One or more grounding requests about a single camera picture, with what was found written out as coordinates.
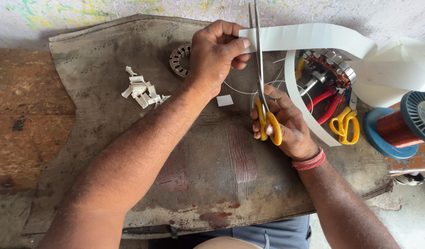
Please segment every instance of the fingernail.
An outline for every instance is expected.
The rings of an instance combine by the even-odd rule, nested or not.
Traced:
[[[243,39],[243,45],[245,46],[245,48],[248,48],[249,45],[251,45],[251,42],[248,38]]]
[[[269,125],[269,126],[266,128],[266,134],[267,134],[268,136],[271,136],[273,132],[274,132],[274,129],[272,128],[272,126],[271,126],[271,125]]]

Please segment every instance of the red thread bracelet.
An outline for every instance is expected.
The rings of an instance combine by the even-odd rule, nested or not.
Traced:
[[[304,161],[304,162],[293,161],[293,166],[297,170],[307,170],[307,169],[312,169],[319,166],[326,159],[326,155],[323,152],[323,149],[319,147],[319,150],[320,152],[317,154],[317,156],[314,156],[314,158],[309,159],[308,161]]]

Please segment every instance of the red pliers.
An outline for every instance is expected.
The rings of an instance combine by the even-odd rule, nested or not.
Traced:
[[[335,88],[334,86],[327,86],[327,87],[325,87],[325,89],[324,89],[324,91],[323,91],[322,94],[320,94],[319,96],[315,97],[312,102],[309,102],[306,105],[306,107],[308,108],[308,111],[311,111],[311,108],[313,106],[315,106],[318,102],[320,102],[323,99],[326,99],[328,97],[331,97],[331,96],[333,96],[333,97],[331,98],[331,101],[330,101],[328,107],[326,108],[326,111],[317,120],[317,122],[319,123],[319,125],[321,125],[326,120],[328,120],[332,116],[332,114],[334,113],[334,111],[336,110],[337,106],[340,103],[343,103],[346,100],[343,97],[343,94],[341,94],[339,92],[339,90],[337,90],[337,88]]]

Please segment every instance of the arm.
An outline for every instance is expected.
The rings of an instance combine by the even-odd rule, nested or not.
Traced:
[[[309,135],[309,128],[300,110],[288,95],[265,85],[265,94],[276,99],[268,101],[270,111],[282,128],[280,149],[294,161],[306,161],[319,152]],[[260,124],[254,109],[254,138],[260,138]],[[273,135],[271,126],[266,133]],[[318,167],[298,171],[319,216],[326,239],[332,248],[400,248],[389,231],[368,206],[348,187],[346,182],[325,160]]]
[[[249,40],[236,39],[239,29],[243,27],[219,20],[194,34],[191,70],[182,87],[96,156],[68,193],[39,248],[119,247],[128,210],[220,92],[231,66],[245,67],[249,55],[241,53]]]

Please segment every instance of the painted wall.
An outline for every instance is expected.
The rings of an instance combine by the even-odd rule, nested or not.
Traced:
[[[48,49],[48,38],[134,14],[224,19],[248,26],[249,0],[0,0],[0,47]],[[379,46],[425,41],[425,0],[259,0],[262,26],[332,23]]]

